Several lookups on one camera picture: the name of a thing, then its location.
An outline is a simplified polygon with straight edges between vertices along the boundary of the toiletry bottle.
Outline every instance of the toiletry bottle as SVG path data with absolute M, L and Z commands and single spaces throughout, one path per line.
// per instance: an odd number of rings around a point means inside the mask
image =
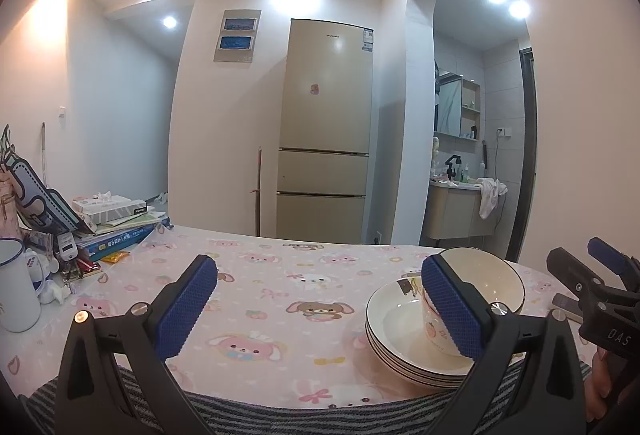
M 462 160 L 456 159 L 456 182 L 462 182 Z

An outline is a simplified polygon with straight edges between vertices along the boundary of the textured blue pad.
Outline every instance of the textured blue pad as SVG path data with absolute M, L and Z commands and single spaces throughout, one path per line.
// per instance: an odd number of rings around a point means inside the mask
M 598 237 L 591 238 L 587 244 L 587 251 L 607 269 L 615 274 L 622 274 L 626 269 L 626 257 L 616 251 L 607 242 Z
M 478 360 L 484 346 L 481 326 L 433 256 L 422 262 L 422 286 L 438 310 L 460 354 Z
M 156 326 L 154 350 L 161 361 L 180 353 L 217 282 L 216 262 L 207 257 Z

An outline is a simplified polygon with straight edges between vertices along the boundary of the pink tablecloth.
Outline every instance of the pink tablecloth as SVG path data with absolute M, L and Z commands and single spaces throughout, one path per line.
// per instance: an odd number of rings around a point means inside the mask
M 77 310 L 96 317 L 150 302 L 205 253 L 220 271 L 218 286 L 182 352 L 167 360 L 184 390 L 283 407 L 374 404 L 418 397 L 372 353 L 365 307 L 381 285 L 418 270 L 427 247 L 303 245 L 186 227 L 152 233 L 129 258 L 71 296 L 35 341 L 6 354 L 2 371 L 15 393 L 30 394 L 58 373 L 66 333 Z M 523 314 L 546 315 L 553 277 L 514 265 L 527 288 Z M 332 309 L 330 314 L 322 313 Z M 577 336 L 590 362 L 594 347 Z M 119 359 L 126 365 L 126 360 Z

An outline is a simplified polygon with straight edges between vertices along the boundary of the faucet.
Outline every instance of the faucet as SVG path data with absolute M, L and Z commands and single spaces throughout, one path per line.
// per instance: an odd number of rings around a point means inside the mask
M 452 155 L 445 161 L 445 164 L 447 165 L 447 177 L 449 177 L 449 180 L 451 180 L 456 176 L 456 171 L 453 169 L 453 166 L 451 165 L 451 161 L 453 159 L 457 159 L 456 164 L 462 164 L 462 158 L 460 158 L 460 155 Z

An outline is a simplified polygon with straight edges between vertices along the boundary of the refrigerator door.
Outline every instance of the refrigerator door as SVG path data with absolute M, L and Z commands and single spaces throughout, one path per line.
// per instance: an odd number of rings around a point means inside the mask
M 364 29 L 291 20 L 280 147 L 369 152 L 373 53 Z
M 278 195 L 276 235 L 283 240 L 360 243 L 364 198 Z
M 368 157 L 357 155 L 281 151 L 278 191 L 364 195 L 368 161 Z

